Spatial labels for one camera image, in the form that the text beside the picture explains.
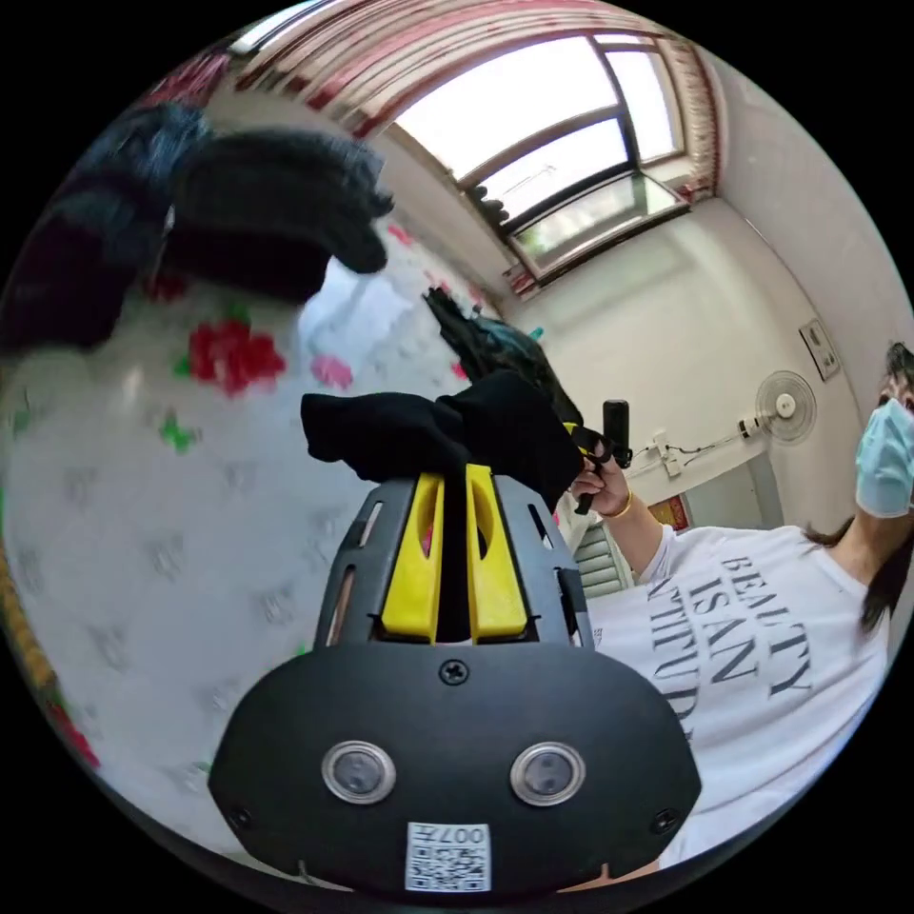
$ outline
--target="window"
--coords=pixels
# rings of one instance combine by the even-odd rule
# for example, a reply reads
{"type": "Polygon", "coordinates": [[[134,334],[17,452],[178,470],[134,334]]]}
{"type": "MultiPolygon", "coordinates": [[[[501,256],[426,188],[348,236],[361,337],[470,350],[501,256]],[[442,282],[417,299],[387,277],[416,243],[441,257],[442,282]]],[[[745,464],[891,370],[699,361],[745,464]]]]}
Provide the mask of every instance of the window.
{"type": "Polygon", "coordinates": [[[486,197],[501,200],[508,219],[514,219],[627,159],[619,121],[604,121],[546,143],[496,171],[486,179],[486,197]]]}
{"type": "Polygon", "coordinates": [[[535,277],[549,275],[606,247],[631,229],[682,211],[680,199],[641,172],[583,194],[519,228],[516,243],[535,277]]]}
{"type": "Polygon", "coordinates": [[[606,60],[626,99],[641,160],[650,162],[680,149],[682,141],[677,134],[681,134],[682,129],[674,129],[671,115],[671,112],[675,113],[678,127],[679,109],[675,99],[670,98],[671,88],[665,91],[661,82],[660,73],[667,81],[669,77],[659,56],[623,50],[609,52],[606,60]]]}
{"type": "Polygon", "coordinates": [[[430,92],[396,120],[540,280],[687,209],[643,174],[684,151],[648,36],[532,45],[430,92]]]}
{"type": "Polygon", "coordinates": [[[528,136],[618,103],[587,40],[568,38],[457,76],[402,113],[397,125],[460,179],[528,136]]]}

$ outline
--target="black fabric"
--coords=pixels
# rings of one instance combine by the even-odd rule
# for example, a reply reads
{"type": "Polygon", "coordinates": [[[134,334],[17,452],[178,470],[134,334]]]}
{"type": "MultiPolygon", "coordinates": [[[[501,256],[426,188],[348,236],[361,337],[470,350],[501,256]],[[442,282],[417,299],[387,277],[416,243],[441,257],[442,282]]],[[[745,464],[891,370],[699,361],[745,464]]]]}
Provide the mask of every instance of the black fabric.
{"type": "Polygon", "coordinates": [[[172,103],[115,120],[51,198],[13,268],[0,348],[90,348],[110,336],[124,294],[161,247],[171,176],[205,143],[199,111],[172,103]]]}
{"type": "Polygon", "coordinates": [[[466,541],[467,463],[513,477],[538,492],[550,511],[582,465],[549,400],[513,371],[495,371],[434,402],[408,393],[306,394],[302,428],[312,457],[342,460],[361,479],[382,483],[424,472],[444,476],[440,642],[469,637],[466,555],[447,546],[466,541]]]}
{"type": "Polygon", "coordinates": [[[565,393],[543,348],[528,334],[503,321],[465,317],[460,306],[441,288],[431,288],[425,299],[438,321],[442,338],[460,359],[470,382],[508,368],[539,389],[562,422],[584,424],[581,411],[565,393]]]}
{"type": "Polygon", "coordinates": [[[245,130],[188,156],[175,211],[199,229],[309,241],[353,272],[376,273],[387,251],[373,222],[393,210],[377,186],[383,164],[364,143],[318,130],[245,130]]]}
{"type": "Polygon", "coordinates": [[[162,267],[302,305],[321,290],[329,262],[329,252],[308,241],[204,231],[176,221],[162,267]]]}
{"type": "Polygon", "coordinates": [[[56,217],[27,242],[0,312],[0,351],[46,344],[91,348],[107,340],[134,278],[104,263],[98,235],[56,217]]]}

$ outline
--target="wall fan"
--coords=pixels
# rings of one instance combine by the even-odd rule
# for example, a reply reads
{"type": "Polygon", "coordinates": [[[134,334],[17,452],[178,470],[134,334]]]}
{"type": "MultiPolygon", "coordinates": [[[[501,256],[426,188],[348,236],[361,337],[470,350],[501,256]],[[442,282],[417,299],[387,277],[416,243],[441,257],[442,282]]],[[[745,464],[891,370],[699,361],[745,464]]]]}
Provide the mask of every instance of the wall fan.
{"type": "Polygon", "coordinates": [[[740,420],[740,435],[765,434],[786,445],[798,445],[816,423],[816,397],[805,378],[794,371],[775,371],[762,381],[755,414],[740,420]]]}

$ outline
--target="face mask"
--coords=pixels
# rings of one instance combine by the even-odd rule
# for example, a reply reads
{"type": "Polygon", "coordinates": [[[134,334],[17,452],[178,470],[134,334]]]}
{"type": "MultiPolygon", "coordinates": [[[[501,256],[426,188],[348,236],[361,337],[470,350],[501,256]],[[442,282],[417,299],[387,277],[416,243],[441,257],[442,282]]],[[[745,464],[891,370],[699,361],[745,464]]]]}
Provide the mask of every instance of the face mask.
{"type": "Polygon", "coordinates": [[[914,416],[889,400],[869,417],[857,448],[857,504],[873,517],[904,517],[914,487],[914,416]]]}

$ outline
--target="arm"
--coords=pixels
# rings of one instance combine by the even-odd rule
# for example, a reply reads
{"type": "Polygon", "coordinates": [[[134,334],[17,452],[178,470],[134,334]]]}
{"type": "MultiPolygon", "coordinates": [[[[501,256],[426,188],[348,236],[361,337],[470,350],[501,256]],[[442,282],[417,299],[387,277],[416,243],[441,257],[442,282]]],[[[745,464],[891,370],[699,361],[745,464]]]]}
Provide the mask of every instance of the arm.
{"type": "Polygon", "coordinates": [[[599,468],[590,461],[585,464],[571,492],[576,498],[586,492],[593,495],[591,509],[601,515],[631,570],[640,576],[657,555],[664,527],[628,488],[625,474],[615,460],[599,468]]]}

